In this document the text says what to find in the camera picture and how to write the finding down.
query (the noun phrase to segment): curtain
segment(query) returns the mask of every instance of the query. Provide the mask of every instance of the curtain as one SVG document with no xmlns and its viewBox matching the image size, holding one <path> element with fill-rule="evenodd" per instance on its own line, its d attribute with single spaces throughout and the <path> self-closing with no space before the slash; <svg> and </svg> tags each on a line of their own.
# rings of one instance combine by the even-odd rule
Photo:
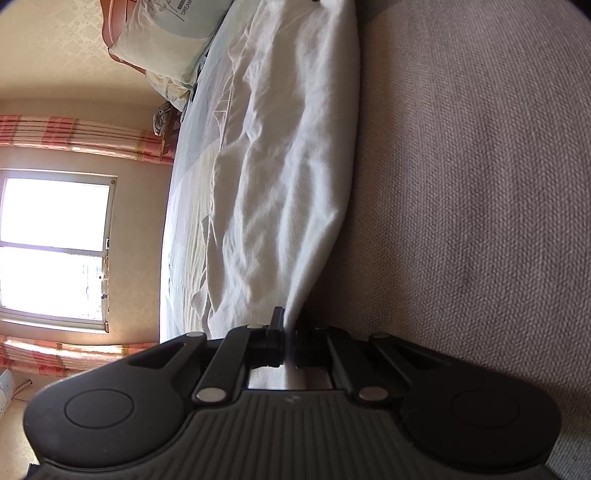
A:
<svg viewBox="0 0 591 480">
<path fill-rule="evenodd" d="M 70 345 L 0 336 L 0 370 L 69 377 L 146 350 L 156 343 Z"/>
<path fill-rule="evenodd" d="M 49 148 L 172 164 L 162 137 L 147 130 L 116 127 L 62 116 L 0 115 L 0 146 Z"/>
</svg>

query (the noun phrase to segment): round rubber pad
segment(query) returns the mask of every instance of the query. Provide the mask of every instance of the round rubber pad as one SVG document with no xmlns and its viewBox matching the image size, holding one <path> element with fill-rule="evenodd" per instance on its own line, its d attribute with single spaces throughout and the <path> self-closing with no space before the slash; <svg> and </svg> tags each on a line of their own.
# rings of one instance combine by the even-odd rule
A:
<svg viewBox="0 0 591 480">
<path fill-rule="evenodd" d="M 66 404 L 66 417 L 86 429 L 107 429 L 127 419 L 134 401 L 117 390 L 91 390 Z"/>
<path fill-rule="evenodd" d="M 463 365 L 421 372 L 400 413 L 417 447 L 471 471 L 544 462 L 560 433 L 560 412 L 545 392 Z"/>
<path fill-rule="evenodd" d="M 473 427 L 500 429 L 515 421 L 519 407 L 509 395 L 481 388 L 456 395 L 452 400 L 452 412 Z"/>
</svg>

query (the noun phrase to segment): gray fabric surface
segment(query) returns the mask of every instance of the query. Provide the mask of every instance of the gray fabric surface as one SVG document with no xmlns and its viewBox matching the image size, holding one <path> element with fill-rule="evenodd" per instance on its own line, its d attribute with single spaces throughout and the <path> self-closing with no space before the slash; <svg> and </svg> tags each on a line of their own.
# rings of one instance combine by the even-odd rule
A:
<svg viewBox="0 0 591 480">
<path fill-rule="evenodd" d="M 566 0 L 358 7 L 353 190 L 307 308 L 545 388 L 591 478 L 591 23 Z"/>
</svg>

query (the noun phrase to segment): pillow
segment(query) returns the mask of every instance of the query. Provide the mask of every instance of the pillow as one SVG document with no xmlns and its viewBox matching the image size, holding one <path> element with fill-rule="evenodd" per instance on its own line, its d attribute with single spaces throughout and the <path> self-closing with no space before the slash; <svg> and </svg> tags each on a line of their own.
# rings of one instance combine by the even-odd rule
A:
<svg viewBox="0 0 591 480">
<path fill-rule="evenodd" d="M 10 370 L 5 370 L 0 375 L 0 420 L 6 412 L 10 399 L 14 395 L 14 377 Z"/>
<path fill-rule="evenodd" d="M 145 76 L 146 80 L 154 90 L 172 103 L 179 112 L 183 111 L 185 105 L 189 101 L 191 90 L 178 81 L 149 70 L 146 70 Z"/>
<path fill-rule="evenodd" d="M 109 52 L 190 86 L 199 57 L 233 0 L 139 0 Z"/>
</svg>

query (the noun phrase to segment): patterned wallpaper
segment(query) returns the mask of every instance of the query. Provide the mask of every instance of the patterned wallpaper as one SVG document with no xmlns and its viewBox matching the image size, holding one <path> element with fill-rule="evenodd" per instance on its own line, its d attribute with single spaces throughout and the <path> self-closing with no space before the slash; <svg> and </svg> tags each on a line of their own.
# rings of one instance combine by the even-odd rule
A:
<svg viewBox="0 0 591 480">
<path fill-rule="evenodd" d="M 102 19 L 99 0 L 15 0 L 0 14 L 0 100 L 158 106 L 143 75 L 109 57 Z"/>
</svg>

